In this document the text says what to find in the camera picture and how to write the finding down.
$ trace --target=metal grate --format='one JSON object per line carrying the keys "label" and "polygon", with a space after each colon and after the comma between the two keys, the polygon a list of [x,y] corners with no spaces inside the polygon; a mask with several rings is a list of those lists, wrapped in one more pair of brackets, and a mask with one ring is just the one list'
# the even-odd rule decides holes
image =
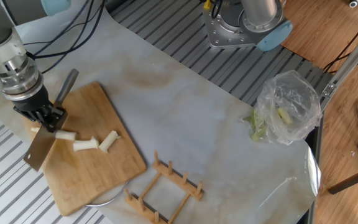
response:
{"label": "metal grate", "polygon": [[215,83],[254,105],[263,82],[296,70],[320,94],[332,78],[284,47],[262,52],[255,47],[212,49],[199,0],[131,0],[111,13],[121,25]]}

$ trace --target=wooden panel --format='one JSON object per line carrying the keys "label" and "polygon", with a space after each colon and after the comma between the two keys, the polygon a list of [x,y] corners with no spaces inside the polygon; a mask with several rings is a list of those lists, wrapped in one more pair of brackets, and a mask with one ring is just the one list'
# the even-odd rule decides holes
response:
{"label": "wooden panel", "polygon": [[[334,60],[358,31],[358,6],[350,8],[349,1],[287,0],[284,12],[293,30],[282,45],[321,68]],[[346,53],[357,44],[358,39]]]}
{"label": "wooden panel", "polygon": [[[63,106],[68,112],[63,129],[78,133],[79,140],[94,136],[100,142],[115,130],[122,137],[109,148],[74,152],[73,142],[56,140],[44,170],[62,215],[70,215],[96,197],[145,172],[146,165],[99,83],[71,91]],[[34,123],[26,122],[29,131]]]}
{"label": "wooden panel", "polygon": [[315,224],[358,223],[358,184],[331,195],[327,188],[358,172],[358,66],[326,108]]}

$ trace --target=wooden floor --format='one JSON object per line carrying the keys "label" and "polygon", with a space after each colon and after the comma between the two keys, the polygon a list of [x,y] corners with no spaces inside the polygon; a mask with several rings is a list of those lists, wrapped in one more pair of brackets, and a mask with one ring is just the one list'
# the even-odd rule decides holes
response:
{"label": "wooden floor", "polygon": [[[350,8],[348,2],[287,0],[284,12],[292,21],[293,30],[282,45],[323,68],[358,31],[358,6]],[[348,52],[357,44],[358,39]]]}
{"label": "wooden floor", "polygon": [[[358,7],[351,9],[341,0],[288,0],[285,12],[295,27],[283,45],[320,67],[335,59],[358,31]],[[358,223],[358,184],[336,195],[327,191],[358,172],[357,145],[358,66],[326,108],[315,224]]]}

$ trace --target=white marble surface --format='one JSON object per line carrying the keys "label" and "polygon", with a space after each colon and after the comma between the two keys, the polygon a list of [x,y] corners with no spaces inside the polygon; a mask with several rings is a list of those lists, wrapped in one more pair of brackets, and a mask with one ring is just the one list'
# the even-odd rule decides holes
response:
{"label": "white marble surface", "polygon": [[[21,27],[24,42],[37,40],[54,19],[62,20],[57,15]],[[29,30],[38,32],[30,36]],[[37,63],[43,70],[55,60]],[[74,88],[92,81],[102,84],[149,166],[130,183],[131,192],[140,195],[155,175],[150,167],[154,150],[162,161],[172,160],[178,172],[188,171],[190,181],[204,182],[203,199],[190,198],[175,223],[296,223],[312,204],[316,166],[304,141],[290,146],[252,142],[249,127],[239,121],[251,106],[122,27],[107,12],[91,40],[45,75],[51,98],[71,68],[80,71]],[[26,141],[21,117],[11,107],[0,94],[0,120]],[[184,196],[161,177],[145,202],[170,218]],[[100,210],[114,224],[149,223],[123,196]]]}

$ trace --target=knife handle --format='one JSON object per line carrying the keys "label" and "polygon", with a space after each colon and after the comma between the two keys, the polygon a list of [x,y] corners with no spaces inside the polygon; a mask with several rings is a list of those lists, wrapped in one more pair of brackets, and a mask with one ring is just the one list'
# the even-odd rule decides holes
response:
{"label": "knife handle", "polygon": [[66,79],[63,81],[62,86],[60,87],[59,94],[57,95],[55,100],[55,106],[62,106],[63,101],[65,100],[67,94],[70,92],[71,88],[73,87],[78,74],[79,71],[75,68],[73,68],[71,72],[68,74]]}

